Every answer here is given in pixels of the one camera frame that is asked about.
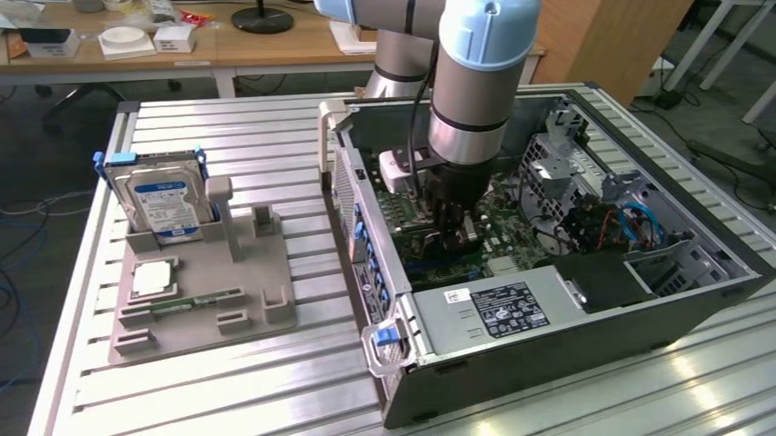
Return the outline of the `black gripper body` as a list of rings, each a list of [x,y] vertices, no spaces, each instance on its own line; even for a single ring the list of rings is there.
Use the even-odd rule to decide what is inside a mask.
[[[429,211],[473,211],[485,195],[493,174],[493,162],[462,165],[442,163],[426,169],[424,199]]]

